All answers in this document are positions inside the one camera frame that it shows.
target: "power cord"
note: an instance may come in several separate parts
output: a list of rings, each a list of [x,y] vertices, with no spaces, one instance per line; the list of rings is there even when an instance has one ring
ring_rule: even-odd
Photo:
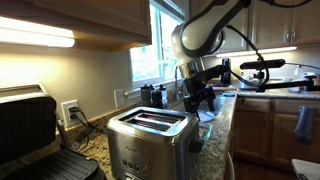
[[[71,107],[68,110],[70,111],[70,113],[72,113],[70,115],[70,119],[78,120],[84,126],[84,129],[77,135],[77,137],[75,138],[74,142],[72,143],[72,145],[71,145],[72,149],[77,150],[77,151],[81,151],[84,148],[86,148],[87,145],[89,144],[89,141],[90,141],[89,135],[94,130],[97,130],[100,133],[105,134],[105,135],[107,134],[103,130],[101,130],[101,129],[97,128],[96,126],[92,125],[87,120],[87,118],[85,117],[85,114],[83,113],[83,111],[80,108]],[[77,115],[78,113],[80,113],[82,115],[82,118],[85,120],[85,122],[78,117],[78,115]],[[79,149],[84,139],[86,139],[86,143],[81,149]]]
[[[104,132],[102,129],[92,125],[86,118],[86,115],[83,113],[83,111],[79,108],[79,107],[71,107],[69,108],[69,111],[75,114],[72,114],[70,116],[71,119],[77,119],[78,121],[80,121],[84,126],[91,126],[92,128],[94,128],[95,130],[99,131],[102,134],[107,135],[106,132]],[[85,120],[86,123],[84,123],[81,119],[79,119],[79,117],[76,115],[76,113],[81,113],[83,119]]]
[[[310,68],[314,68],[314,69],[320,70],[320,68],[317,67],[317,66],[310,66],[310,65],[307,65],[307,64],[300,64],[300,63],[286,63],[286,64],[288,64],[288,65],[300,65],[300,66],[305,66],[305,67],[310,67]]]
[[[275,7],[279,7],[279,8],[295,8],[295,7],[300,7],[303,6],[309,2],[311,2],[312,0],[305,0],[299,4],[295,4],[295,5],[284,5],[284,4],[279,4],[274,2],[274,0],[260,0],[262,2],[266,2],[268,3],[270,6],[275,6]]]
[[[250,39],[248,39],[244,34],[242,34],[238,29],[236,29],[235,27],[233,27],[232,25],[227,25],[226,26],[227,28],[235,31],[239,36],[241,36],[242,39],[244,39],[246,41],[246,43],[248,43],[248,45],[256,52],[256,55],[258,56],[258,61],[260,61],[262,63],[262,65],[264,66],[264,69],[266,71],[266,78],[262,81],[262,82],[259,82],[259,84],[254,84],[254,83],[251,83],[245,79],[243,79],[241,76],[239,76],[238,74],[234,73],[233,71],[230,70],[230,73],[232,75],[234,75],[237,79],[239,79],[239,81],[245,83],[246,85],[248,86],[253,86],[253,87],[261,87],[263,85],[265,85],[268,81],[269,81],[269,78],[270,78],[270,73],[269,73],[269,68],[264,60],[264,58],[262,57],[262,55],[258,52],[258,49],[256,48],[256,46],[250,41]]]

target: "stainless steel toaster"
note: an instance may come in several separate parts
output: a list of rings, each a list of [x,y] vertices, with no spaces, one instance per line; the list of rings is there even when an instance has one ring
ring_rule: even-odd
[[[185,180],[199,172],[199,121],[193,114],[138,107],[107,123],[116,179]]]

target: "electrical outlet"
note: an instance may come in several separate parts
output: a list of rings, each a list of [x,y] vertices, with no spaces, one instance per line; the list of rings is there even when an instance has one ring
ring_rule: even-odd
[[[114,101],[116,104],[116,108],[124,105],[123,90],[122,89],[114,90]]]
[[[79,107],[78,101],[72,100],[72,101],[61,103],[63,120],[64,120],[64,127],[66,127],[66,128],[75,126],[80,123],[80,121],[70,118],[70,115],[71,115],[69,112],[70,107]]]

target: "granite countertop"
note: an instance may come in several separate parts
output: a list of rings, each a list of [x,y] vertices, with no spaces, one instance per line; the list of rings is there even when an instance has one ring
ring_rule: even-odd
[[[238,97],[252,97],[252,98],[281,98],[281,99],[309,99],[316,100],[320,99],[319,91],[309,91],[301,93],[292,93],[289,92],[286,88],[282,89],[268,89],[264,93],[247,91],[247,90],[237,90],[230,91],[238,95]]]
[[[210,138],[205,141],[205,148],[200,152],[199,165],[200,172],[197,176],[197,180],[222,180],[224,179],[226,169],[226,159],[229,152],[229,147],[232,139],[232,119],[236,104],[237,97],[248,97],[248,98],[281,98],[281,99],[309,99],[319,100],[319,92],[311,92],[308,94],[304,93],[290,93],[286,89],[271,89],[266,90],[264,93],[256,93],[255,91],[228,91],[235,93],[235,97],[226,97],[222,109],[215,117],[214,121],[207,122],[213,126],[213,131]],[[130,106],[108,114],[100,119],[93,122],[94,125],[99,128],[105,129],[106,122],[113,116],[125,112],[129,109],[136,107]],[[76,131],[69,131],[71,139],[81,129]],[[52,152],[59,149],[60,141],[52,143],[51,146],[46,148],[45,151]],[[114,179],[111,172],[111,164],[109,157],[108,137],[104,134],[92,134],[92,140],[85,149],[80,153],[93,158],[99,162],[100,168],[105,172],[108,179]],[[0,166],[0,174],[7,174],[14,170],[14,166],[19,165],[19,162],[10,162]]]

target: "toaster control knob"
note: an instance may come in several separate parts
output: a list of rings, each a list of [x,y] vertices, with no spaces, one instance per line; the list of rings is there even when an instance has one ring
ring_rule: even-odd
[[[192,141],[189,146],[189,151],[192,153],[199,153],[203,147],[201,141]]]

